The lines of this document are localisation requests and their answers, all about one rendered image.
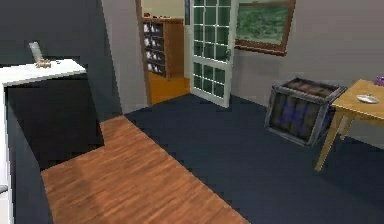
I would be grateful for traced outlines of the brown framed green picture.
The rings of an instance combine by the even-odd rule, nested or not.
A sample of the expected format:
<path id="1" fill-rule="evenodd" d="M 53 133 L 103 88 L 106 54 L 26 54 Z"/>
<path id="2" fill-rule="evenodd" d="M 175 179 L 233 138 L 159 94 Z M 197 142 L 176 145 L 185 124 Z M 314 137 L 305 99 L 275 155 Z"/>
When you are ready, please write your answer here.
<path id="1" fill-rule="evenodd" d="M 295 5 L 296 0 L 239 0 L 235 47 L 285 56 Z"/>

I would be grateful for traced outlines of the dark wooden crate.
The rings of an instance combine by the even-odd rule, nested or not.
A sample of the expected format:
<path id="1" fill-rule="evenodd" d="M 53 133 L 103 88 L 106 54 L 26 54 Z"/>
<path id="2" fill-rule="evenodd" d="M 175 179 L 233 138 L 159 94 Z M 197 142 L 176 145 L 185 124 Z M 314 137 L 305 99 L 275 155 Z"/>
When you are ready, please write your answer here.
<path id="1" fill-rule="evenodd" d="M 303 147 L 313 147 L 329 130 L 332 103 L 346 87 L 295 77 L 271 88 L 265 128 Z"/>

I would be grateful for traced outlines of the light wooden table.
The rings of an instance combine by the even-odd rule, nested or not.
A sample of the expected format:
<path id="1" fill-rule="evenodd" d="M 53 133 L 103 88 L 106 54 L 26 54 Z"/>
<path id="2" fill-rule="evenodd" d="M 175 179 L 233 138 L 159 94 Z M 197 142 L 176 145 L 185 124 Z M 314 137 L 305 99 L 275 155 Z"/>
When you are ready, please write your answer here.
<path id="1" fill-rule="evenodd" d="M 332 106 L 335 108 L 335 115 L 315 166 L 318 172 L 322 170 L 343 118 L 346 118 L 346 122 L 341 132 L 341 139 L 345 138 L 354 120 L 384 128 L 384 86 L 360 79 L 338 97 Z"/>

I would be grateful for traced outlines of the white plate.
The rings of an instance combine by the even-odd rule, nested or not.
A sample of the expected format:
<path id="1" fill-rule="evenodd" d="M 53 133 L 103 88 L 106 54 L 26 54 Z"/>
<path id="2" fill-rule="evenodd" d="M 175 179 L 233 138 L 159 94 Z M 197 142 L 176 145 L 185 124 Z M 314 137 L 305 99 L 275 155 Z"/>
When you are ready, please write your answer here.
<path id="1" fill-rule="evenodd" d="M 363 102 L 363 103 L 367 103 L 367 104 L 378 104 L 380 102 L 380 100 L 370 94 L 366 94 L 366 95 L 357 95 L 356 98 Z"/>

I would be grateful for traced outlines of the grey upright tablet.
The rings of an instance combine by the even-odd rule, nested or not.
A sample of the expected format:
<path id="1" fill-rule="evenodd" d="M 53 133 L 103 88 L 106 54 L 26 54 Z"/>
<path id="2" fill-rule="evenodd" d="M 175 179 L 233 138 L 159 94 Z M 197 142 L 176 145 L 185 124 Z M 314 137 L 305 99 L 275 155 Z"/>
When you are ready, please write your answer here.
<path id="1" fill-rule="evenodd" d="M 42 52 L 41 52 L 41 49 L 40 49 L 38 42 L 31 42 L 29 44 L 29 47 L 30 47 L 30 50 L 32 52 L 33 58 L 34 58 L 36 63 L 43 60 L 43 55 L 42 55 Z"/>

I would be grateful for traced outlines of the black counter with white top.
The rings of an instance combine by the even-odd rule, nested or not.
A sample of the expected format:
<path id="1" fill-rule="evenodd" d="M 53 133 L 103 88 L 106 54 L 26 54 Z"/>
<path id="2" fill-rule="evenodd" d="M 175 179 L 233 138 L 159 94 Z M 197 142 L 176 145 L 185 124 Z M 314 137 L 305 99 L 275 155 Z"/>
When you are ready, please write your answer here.
<path id="1" fill-rule="evenodd" d="M 87 71 L 72 59 L 2 67 L 0 109 L 10 207 L 0 224 L 53 224 L 41 172 L 104 145 Z"/>

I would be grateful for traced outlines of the white glass-paned room door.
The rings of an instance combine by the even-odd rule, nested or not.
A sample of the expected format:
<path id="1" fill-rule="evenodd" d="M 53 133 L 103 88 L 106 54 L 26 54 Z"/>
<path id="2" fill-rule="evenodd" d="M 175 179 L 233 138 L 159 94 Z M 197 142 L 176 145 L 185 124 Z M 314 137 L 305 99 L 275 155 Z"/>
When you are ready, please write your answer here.
<path id="1" fill-rule="evenodd" d="M 190 1 L 190 92 L 228 108 L 238 0 Z M 226 49 L 231 50 L 226 61 Z"/>

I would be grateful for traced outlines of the brown wooden shelf cabinet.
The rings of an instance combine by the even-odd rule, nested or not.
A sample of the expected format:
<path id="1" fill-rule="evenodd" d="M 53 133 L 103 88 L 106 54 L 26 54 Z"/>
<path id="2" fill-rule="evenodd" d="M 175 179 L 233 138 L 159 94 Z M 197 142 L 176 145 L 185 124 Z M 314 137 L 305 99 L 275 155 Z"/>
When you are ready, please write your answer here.
<path id="1" fill-rule="evenodd" d="M 184 21 L 173 17 L 144 17 L 147 70 L 166 79 L 184 76 Z"/>

